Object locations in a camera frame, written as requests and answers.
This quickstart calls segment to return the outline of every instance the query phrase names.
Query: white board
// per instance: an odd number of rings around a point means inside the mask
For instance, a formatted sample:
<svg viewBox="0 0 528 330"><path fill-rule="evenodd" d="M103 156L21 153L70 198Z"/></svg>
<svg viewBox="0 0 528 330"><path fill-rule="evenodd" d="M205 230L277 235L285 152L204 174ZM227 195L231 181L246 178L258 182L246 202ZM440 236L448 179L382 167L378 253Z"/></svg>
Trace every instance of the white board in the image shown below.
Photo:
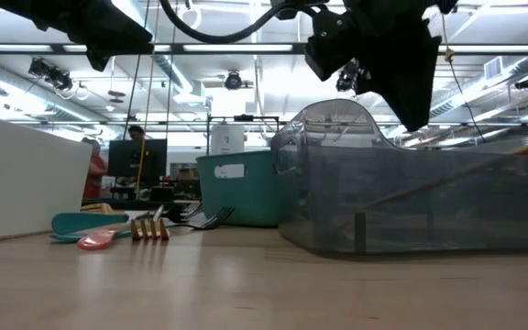
<svg viewBox="0 0 528 330"><path fill-rule="evenodd" d="M79 212L91 146L0 120L0 237L50 230Z"/></svg>

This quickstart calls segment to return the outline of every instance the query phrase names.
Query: metal pole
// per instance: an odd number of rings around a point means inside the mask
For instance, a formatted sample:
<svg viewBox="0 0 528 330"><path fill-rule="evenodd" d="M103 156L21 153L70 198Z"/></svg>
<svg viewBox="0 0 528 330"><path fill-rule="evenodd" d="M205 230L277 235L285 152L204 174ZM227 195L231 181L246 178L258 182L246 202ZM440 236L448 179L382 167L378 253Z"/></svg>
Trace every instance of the metal pole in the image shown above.
<svg viewBox="0 0 528 330"><path fill-rule="evenodd" d="M208 115L207 116L207 156L209 156L209 147L210 147L210 143L209 141L211 140L211 116Z"/></svg>

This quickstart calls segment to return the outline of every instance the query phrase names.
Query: red shirt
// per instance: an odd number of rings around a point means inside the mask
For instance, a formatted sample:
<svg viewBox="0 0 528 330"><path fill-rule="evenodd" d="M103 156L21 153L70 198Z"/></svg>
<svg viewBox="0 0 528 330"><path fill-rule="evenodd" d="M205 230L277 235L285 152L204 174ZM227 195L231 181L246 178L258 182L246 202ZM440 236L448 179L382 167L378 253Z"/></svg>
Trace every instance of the red shirt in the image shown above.
<svg viewBox="0 0 528 330"><path fill-rule="evenodd" d="M91 156L91 163L99 169L105 168L105 162L99 156ZM101 196L101 180L103 175L87 174L87 182L84 184L83 199L96 199Z"/></svg>

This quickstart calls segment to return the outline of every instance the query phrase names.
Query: ceiling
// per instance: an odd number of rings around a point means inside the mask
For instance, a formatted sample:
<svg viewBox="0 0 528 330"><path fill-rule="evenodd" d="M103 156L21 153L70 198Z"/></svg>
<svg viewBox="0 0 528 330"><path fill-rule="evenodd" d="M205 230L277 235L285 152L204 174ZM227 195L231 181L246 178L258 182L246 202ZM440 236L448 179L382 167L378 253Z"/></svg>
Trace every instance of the ceiling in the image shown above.
<svg viewBox="0 0 528 330"><path fill-rule="evenodd" d="M120 4L127 1L129 0L114 0L114 3L121 7ZM528 44L528 0L460 0L458 4L457 13L449 15L445 19L450 43ZM144 14L149 7L148 17L154 24L153 26L158 26L157 40L159 42L196 42L173 27L162 10L159 10L158 1L142 0L135 5L141 14ZM253 21L253 17L259 17L261 13L270 8L270 2L263 0L261 5L258 5L258 3L254 4L248 0L197 0L194 1L194 6L201 11L202 19L197 28L199 31L225 35L248 26ZM339 1L332 0L330 7L336 12L344 11ZM442 35L442 20L438 12L430 8L425 12L425 17L431 19L429 28L432 35ZM185 14L184 20L188 24L192 24L195 20L195 13ZM256 40L247 38L242 42L306 42L312 34L311 19L306 15L299 15L298 19L289 21L279 21L273 18L258 32ZM35 28L31 21L0 9L0 44L69 42L66 35L59 31L54 29L49 29L46 32L40 31ZM79 106L107 120L124 120L130 99L132 114L144 114L147 110L149 113L164 114L167 108L170 108L170 112L173 114L171 120L192 121L198 118L202 120L206 118L204 106L181 104L173 99L177 93L174 92L173 88L169 88L169 79L165 72L153 64L150 56L140 57L137 81L134 83L138 56L118 56L115 58L115 65L110 64L103 72L99 72L91 68L89 61L83 55L0 54L0 69L12 72L29 83L34 83L50 92L52 98L57 98L59 96L55 95L50 85L38 81L28 74L29 65L32 59L36 57L42 58L50 65L69 71L75 85L81 83L82 86L86 86L86 89L82 88L76 96L67 101L69 102L68 105ZM484 64L494 58L495 56L456 56L454 66L460 84L469 83L470 80L483 74ZM215 100L222 99L223 97L218 95L225 94L221 81L222 77L225 78L229 71L238 71L242 80L249 82L256 80L257 72L262 103L261 114L263 115L280 116L285 120L290 120L311 103L345 97L355 99L364 105L377 121L398 121L379 95L368 93L355 96L352 93L338 93L335 88L336 75L327 82L320 82L304 62L302 55L258 55L257 60L254 60L253 55L174 55L172 60L186 80L193 83L194 86L199 86L201 83L204 87L203 95L213 97ZM68 97L74 94L75 89L60 94ZM88 96L85 98L86 90L88 90ZM126 95L123 97L125 102L110 104L109 100L112 96L107 94L109 90L124 93ZM442 57L438 60L435 73L434 104L441 101L445 95L456 92L457 83L448 63ZM253 89L244 91L241 97L246 99L246 107L240 107L237 112L245 111L255 115L258 111L255 95ZM509 101L514 101L515 97L518 99L518 97L524 98L527 95L528 91L514 90L510 93L509 88L502 85L490 89L487 93L469 100L469 102L474 116L478 116L506 105ZM106 108L108 105L113 105L115 110L109 112ZM513 118L515 113L514 111L507 111L503 115ZM465 106L458 106L453 111L432 118L434 123L462 123L470 120L470 113ZM186 125L172 124L172 131L191 130ZM424 130L415 135L404 135L404 131L401 131L395 136L411 140L417 139L418 135L429 136L430 134L441 135L442 132L441 129L434 128L429 132Z"/></svg>

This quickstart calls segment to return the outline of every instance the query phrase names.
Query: teal spatula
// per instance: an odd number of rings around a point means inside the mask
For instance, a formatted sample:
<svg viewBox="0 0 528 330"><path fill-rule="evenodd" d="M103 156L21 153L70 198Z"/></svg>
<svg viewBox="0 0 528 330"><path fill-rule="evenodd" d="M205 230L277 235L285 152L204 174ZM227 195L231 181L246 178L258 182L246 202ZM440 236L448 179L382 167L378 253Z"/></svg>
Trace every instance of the teal spatula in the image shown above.
<svg viewBox="0 0 528 330"><path fill-rule="evenodd" d="M52 230L55 234L67 235L99 226L125 223L127 219L127 214L57 214L52 218Z"/></svg>

